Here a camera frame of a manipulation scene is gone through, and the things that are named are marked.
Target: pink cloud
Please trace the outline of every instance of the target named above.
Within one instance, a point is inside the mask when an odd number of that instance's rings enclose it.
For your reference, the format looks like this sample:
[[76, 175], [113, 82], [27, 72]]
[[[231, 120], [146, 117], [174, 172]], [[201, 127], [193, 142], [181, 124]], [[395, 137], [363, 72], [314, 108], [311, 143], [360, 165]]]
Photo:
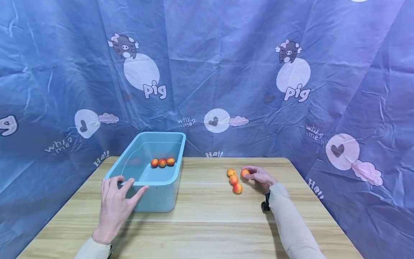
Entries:
[[357, 160], [352, 164], [352, 170], [362, 181], [371, 185], [381, 186], [384, 183], [381, 177], [382, 173], [375, 169], [375, 166], [370, 162]]
[[111, 123], [117, 123], [119, 121], [119, 118], [113, 114], [104, 113], [102, 115], [99, 115], [99, 121], [106, 124]]
[[236, 116], [235, 118], [230, 119], [229, 124], [231, 126], [237, 127], [237, 126], [246, 125], [247, 123], [249, 123], [249, 120], [246, 119], [245, 117]]

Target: cartoon pig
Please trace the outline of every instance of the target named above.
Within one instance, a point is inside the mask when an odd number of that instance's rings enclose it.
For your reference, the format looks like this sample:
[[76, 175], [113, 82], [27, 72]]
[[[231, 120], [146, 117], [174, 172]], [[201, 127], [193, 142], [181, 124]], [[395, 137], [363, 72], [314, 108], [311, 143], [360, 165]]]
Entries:
[[280, 44], [280, 47], [276, 46], [275, 50], [279, 53], [280, 63], [293, 63], [296, 59], [296, 55], [302, 51], [302, 47], [299, 46], [299, 43], [289, 41], [287, 39], [285, 42]]
[[108, 45], [115, 50], [120, 58], [135, 58], [137, 48], [139, 48], [139, 43], [133, 38], [116, 33], [111, 37], [111, 40], [108, 40]]

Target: black wrist strap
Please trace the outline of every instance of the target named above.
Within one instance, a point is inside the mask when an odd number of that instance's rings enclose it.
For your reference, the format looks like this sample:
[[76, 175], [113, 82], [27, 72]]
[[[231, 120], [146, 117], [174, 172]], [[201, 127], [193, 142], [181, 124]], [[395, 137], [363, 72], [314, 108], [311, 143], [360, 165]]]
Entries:
[[108, 258], [107, 259], [109, 259], [110, 257], [111, 257], [111, 255], [112, 255], [113, 253], [112, 253], [112, 245], [111, 245], [111, 247], [109, 248], [109, 256], [108, 256]]

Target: peach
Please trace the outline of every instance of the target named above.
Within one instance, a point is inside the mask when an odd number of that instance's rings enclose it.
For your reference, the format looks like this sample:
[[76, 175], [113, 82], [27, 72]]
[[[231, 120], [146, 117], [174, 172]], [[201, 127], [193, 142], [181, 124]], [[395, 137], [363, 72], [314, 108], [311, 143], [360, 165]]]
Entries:
[[167, 159], [167, 165], [168, 166], [173, 166], [175, 164], [176, 160], [172, 157], [170, 157], [169, 159]]
[[227, 177], [230, 177], [235, 174], [236, 174], [236, 171], [234, 169], [230, 168], [229, 170], [227, 170]]
[[240, 177], [244, 177], [245, 175], [250, 174], [249, 170], [243, 169], [241, 170]]
[[229, 182], [230, 182], [231, 185], [235, 185], [236, 183], [238, 183], [237, 176], [236, 175], [231, 175], [230, 179], [229, 179]]
[[151, 160], [151, 166], [153, 168], [156, 168], [158, 166], [158, 159], [154, 158], [153, 160]]
[[235, 194], [241, 194], [241, 191], [243, 190], [243, 187], [241, 184], [236, 183], [235, 185], [233, 185], [233, 192]]
[[159, 166], [159, 167], [164, 168], [166, 165], [167, 165], [167, 160], [165, 160], [165, 159], [161, 158], [161, 159], [158, 161], [158, 166]]

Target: wooden table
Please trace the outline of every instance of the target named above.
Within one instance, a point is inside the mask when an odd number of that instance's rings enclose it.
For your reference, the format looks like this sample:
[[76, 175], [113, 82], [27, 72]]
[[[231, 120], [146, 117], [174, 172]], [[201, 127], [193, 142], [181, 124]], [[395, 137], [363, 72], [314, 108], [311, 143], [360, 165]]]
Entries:
[[[73, 258], [98, 223], [100, 184], [110, 157], [21, 253], [21, 259]], [[232, 193], [226, 171], [265, 168], [283, 183], [328, 259], [362, 258], [293, 165], [284, 158], [187, 158], [177, 203], [169, 213], [133, 213], [111, 259], [287, 259], [263, 194], [243, 183]]]

